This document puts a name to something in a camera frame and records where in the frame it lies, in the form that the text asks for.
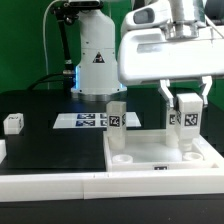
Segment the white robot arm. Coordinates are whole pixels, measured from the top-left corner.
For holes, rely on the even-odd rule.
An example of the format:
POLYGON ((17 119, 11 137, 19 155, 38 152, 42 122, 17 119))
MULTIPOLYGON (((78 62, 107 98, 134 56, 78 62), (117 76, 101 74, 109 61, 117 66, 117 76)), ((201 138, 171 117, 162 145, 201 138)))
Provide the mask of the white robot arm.
POLYGON ((160 83, 170 106, 171 81, 200 79, 202 99, 209 83, 224 77, 224 22, 205 13, 207 0, 137 0, 126 14, 118 53, 118 78, 126 86, 160 83))

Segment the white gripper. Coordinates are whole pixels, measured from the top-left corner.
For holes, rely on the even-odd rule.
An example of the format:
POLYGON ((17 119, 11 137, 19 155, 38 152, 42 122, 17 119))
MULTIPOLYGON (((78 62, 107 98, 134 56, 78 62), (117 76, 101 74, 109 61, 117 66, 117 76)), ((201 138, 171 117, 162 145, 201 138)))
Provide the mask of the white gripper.
POLYGON ((170 81, 200 80, 208 106, 212 77, 224 76, 224 26, 206 24, 207 0, 150 0, 126 14, 118 53, 121 83, 159 81, 159 93, 174 107, 170 81))

